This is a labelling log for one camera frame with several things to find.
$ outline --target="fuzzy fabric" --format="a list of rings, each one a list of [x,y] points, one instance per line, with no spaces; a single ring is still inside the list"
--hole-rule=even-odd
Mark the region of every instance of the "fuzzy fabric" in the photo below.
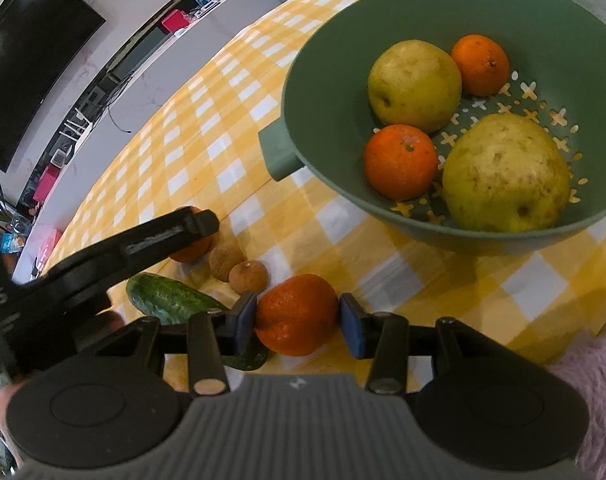
[[[606,333],[572,345],[549,370],[572,384],[590,409],[576,464],[591,480],[606,480]]]

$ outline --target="television screen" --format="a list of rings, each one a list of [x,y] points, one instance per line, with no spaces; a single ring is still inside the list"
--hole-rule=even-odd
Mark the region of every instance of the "television screen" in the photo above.
[[[104,23],[83,0],[4,0],[0,6],[0,170],[68,63]]]

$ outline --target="marble wall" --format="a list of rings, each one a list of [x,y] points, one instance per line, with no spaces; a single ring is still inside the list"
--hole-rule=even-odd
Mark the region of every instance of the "marble wall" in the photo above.
[[[5,193],[16,200],[65,113],[116,51],[169,0],[84,0],[106,23],[69,65],[25,133],[7,171]]]

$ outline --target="metal screw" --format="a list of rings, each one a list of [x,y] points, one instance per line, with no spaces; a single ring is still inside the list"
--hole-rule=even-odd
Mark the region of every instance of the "metal screw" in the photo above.
[[[374,379],[369,385],[369,389],[379,395],[396,395],[401,391],[401,384],[391,377],[382,377]]]
[[[199,395],[218,395],[225,391],[225,383],[220,379],[201,379],[194,383],[194,391]]]

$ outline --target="colander handle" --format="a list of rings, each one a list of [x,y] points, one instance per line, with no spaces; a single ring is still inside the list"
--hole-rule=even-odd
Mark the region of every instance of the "colander handle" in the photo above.
[[[259,132],[259,143],[267,171],[277,182],[303,167],[294,143],[289,138],[283,117],[279,117]]]

